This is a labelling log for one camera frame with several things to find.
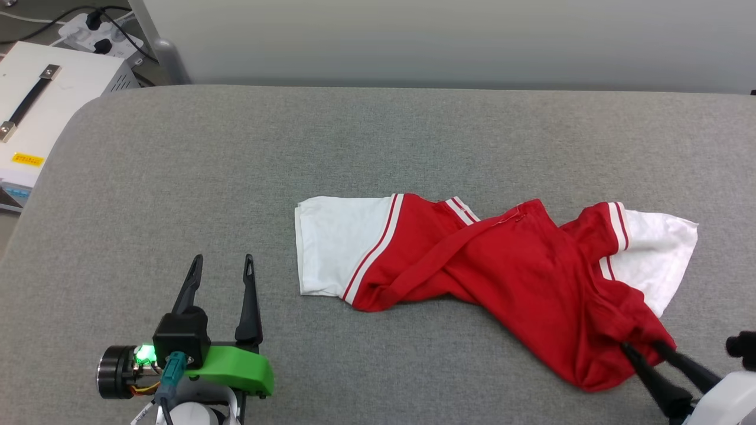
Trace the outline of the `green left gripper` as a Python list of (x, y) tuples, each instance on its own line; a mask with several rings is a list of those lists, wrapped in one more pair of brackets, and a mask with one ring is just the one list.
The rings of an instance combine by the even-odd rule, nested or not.
[[(203, 255), (191, 263), (171, 313), (174, 315), (205, 314), (195, 306), (194, 299), (201, 283)], [(243, 305), (234, 333), (236, 345), (211, 345), (203, 366), (187, 369), (185, 376), (200, 378), (213, 384), (226, 385), (259, 397), (270, 397), (275, 390), (275, 375), (267, 357), (241, 348), (257, 348), (263, 341), (256, 273), (253, 256), (246, 254), (243, 270)]]

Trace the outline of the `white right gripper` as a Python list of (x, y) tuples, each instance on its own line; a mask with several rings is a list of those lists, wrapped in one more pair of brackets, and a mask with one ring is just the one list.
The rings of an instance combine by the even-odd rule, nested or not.
[(722, 379), (689, 356), (673, 349), (667, 342), (653, 342), (654, 350), (673, 368), (677, 368), (700, 393), (705, 394), (692, 411), (692, 394), (688, 390), (672, 384), (659, 374), (628, 342), (623, 342), (620, 347), (646, 390), (670, 421), (682, 421), (683, 424), (755, 423), (753, 371), (732, 372)]

